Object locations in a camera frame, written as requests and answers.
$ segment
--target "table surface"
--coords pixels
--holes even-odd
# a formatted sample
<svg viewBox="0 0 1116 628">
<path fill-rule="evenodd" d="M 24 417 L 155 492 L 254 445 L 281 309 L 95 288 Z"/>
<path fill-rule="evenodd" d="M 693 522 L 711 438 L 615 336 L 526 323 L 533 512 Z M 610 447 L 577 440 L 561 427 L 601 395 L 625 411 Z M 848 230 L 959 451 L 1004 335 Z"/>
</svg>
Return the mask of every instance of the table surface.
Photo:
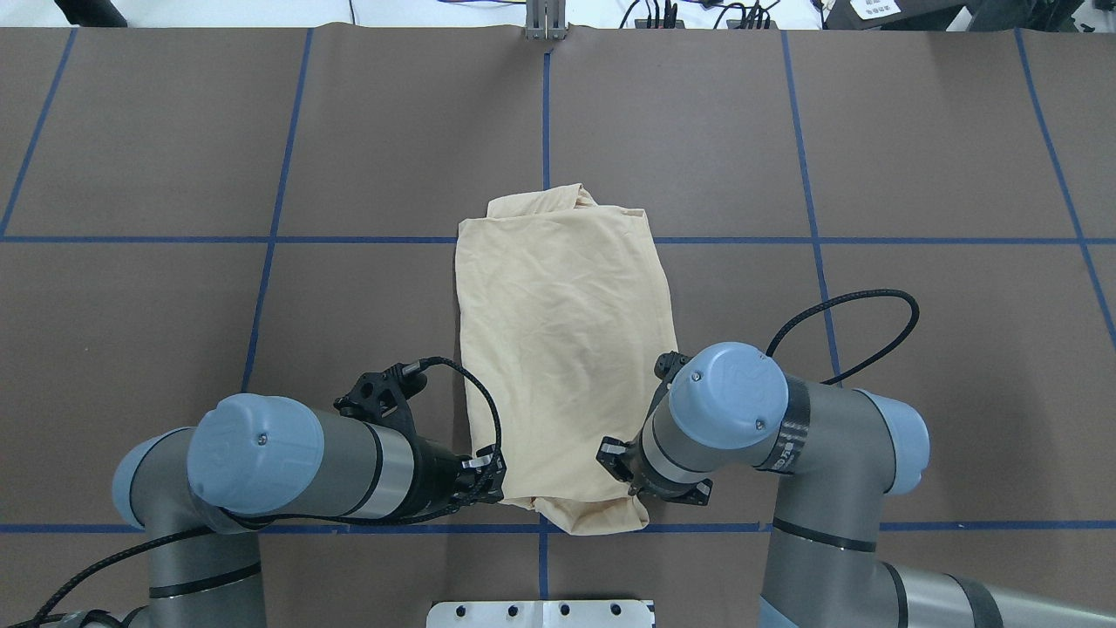
<svg viewBox="0 0 1116 628">
<path fill-rule="evenodd" d="M 0 65 L 0 557 L 19 574 L 0 622 L 142 539 L 108 493 L 133 445 L 241 390 L 328 407 L 366 370 L 454 355 L 458 222 L 568 182 L 647 210 L 683 351 L 763 346 L 827 294 L 913 292 L 918 329 L 848 383 L 933 439 L 881 557 L 1116 610 L 1116 38 L 645 35 L 0 30 L 21 59 Z M 904 321 L 850 303 L 780 365 L 825 379 Z M 432 377 L 415 410 L 468 448 L 461 383 Z M 608 538 L 508 506 L 277 525 L 269 618 L 625 596 L 663 626 L 752 626 L 776 479 L 715 484 Z M 134 560 L 64 608 L 144 596 Z"/>
</svg>

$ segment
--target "blue joint cap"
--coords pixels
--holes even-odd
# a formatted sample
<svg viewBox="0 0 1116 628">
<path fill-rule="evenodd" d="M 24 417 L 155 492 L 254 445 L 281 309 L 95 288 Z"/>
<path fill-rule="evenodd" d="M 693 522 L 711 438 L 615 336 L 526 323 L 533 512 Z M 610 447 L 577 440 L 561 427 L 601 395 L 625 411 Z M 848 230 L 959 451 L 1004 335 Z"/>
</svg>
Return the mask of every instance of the blue joint cap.
<svg viewBox="0 0 1116 628">
<path fill-rule="evenodd" d="M 743 450 L 779 432 L 787 414 L 787 377 L 775 360 L 740 342 L 702 350 L 671 385 L 674 423 L 714 450 Z"/>
<path fill-rule="evenodd" d="M 902 402 L 856 389 L 876 406 L 887 424 L 895 450 L 895 481 L 885 493 L 903 495 L 922 482 L 922 472 L 930 465 L 930 433 L 922 416 Z"/>
<path fill-rule="evenodd" d="M 779 609 L 771 606 L 771 602 L 760 596 L 759 628 L 798 628 L 798 624 L 788 619 L 786 615 L 779 612 Z"/>
<path fill-rule="evenodd" d="M 116 466 L 116 473 L 113 474 L 113 505 L 116 506 L 116 512 L 121 513 L 121 518 L 124 519 L 124 522 L 132 528 L 143 530 L 143 524 L 140 523 L 135 512 L 132 511 L 132 481 L 135 480 L 136 472 L 140 471 L 141 463 L 143 463 L 147 453 L 158 445 L 160 441 L 163 441 L 167 436 L 184 429 L 190 428 L 180 427 L 179 429 L 172 429 L 162 436 L 144 441 L 140 445 L 133 447 L 131 452 L 125 454 L 124 460 L 122 460 L 121 464 Z"/>
<path fill-rule="evenodd" d="M 259 515 L 306 491 L 324 453 L 321 422 L 306 406 L 286 397 L 233 395 L 198 425 L 186 477 L 205 503 Z"/>
</svg>

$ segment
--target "beige cloth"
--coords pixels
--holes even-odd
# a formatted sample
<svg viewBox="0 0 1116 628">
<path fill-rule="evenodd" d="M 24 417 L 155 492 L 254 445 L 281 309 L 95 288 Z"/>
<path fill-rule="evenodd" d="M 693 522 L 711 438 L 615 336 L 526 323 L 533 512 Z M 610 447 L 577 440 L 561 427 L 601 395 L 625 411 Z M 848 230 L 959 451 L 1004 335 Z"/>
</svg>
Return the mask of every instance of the beige cloth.
<svg viewBox="0 0 1116 628">
<path fill-rule="evenodd" d="M 671 294 L 642 209 L 598 205 L 581 185 L 496 199 L 456 250 L 461 357 L 500 410 L 506 504 L 570 534 L 647 525 L 647 511 L 596 462 L 631 439 L 676 348 Z M 468 388 L 473 443 L 492 443 Z"/>
</svg>

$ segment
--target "horizontal blue line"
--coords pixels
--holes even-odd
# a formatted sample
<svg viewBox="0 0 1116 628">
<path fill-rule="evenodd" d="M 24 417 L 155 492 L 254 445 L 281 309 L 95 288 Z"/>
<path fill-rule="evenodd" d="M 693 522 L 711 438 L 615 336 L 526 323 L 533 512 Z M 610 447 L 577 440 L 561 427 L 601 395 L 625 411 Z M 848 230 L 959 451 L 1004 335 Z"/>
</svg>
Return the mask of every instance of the horizontal blue line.
<svg viewBox="0 0 1116 628">
<path fill-rule="evenodd" d="M 881 532 L 1014 532 L 1028 530 L 1116 530 L 1116 520 L 1081 521 L 926 521 L 884 522 Z M 769 523 L 653 523 L 634 534 L 749 534 L 771 531 Z M 561 534 L 552 524 L 446 523 L 357 526 L 340 524 L 272 525 L 263 534 Z M 6 523 L 0 534 L 140 534 L 123 524 Z"/>
<path fill-rule="evenodd" d="M 22 243 L 267 243 L 268 235 L 2 235 L 2 242 Z M 452 244 L 453 235 L 277 235 L 278 243 L 401 243 Z M 1078 245 L 1076 238 L 898 238 L 898 236 L 819 236 L 822 244 L 1030 244 Z M 1116 244 L 1116 238 L 1085 238 L 1088 244 Z M 660 244 L 810 244 L 809 236 L 797 235 L 664 235 Z"/>
</svg>

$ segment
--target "white label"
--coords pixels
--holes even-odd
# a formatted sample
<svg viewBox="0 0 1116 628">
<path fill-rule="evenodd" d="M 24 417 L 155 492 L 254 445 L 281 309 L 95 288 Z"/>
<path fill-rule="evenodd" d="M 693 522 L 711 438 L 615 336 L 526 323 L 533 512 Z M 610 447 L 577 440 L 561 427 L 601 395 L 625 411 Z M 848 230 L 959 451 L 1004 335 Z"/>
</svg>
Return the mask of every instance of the white label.
<svg viewBox="0 0 1116 628">
<path fill-rule="evenodd" d="M 849 2 L 862 20 L 874 20 L 902 11 L 895 0 L 849 0 Z"/>
</svg>

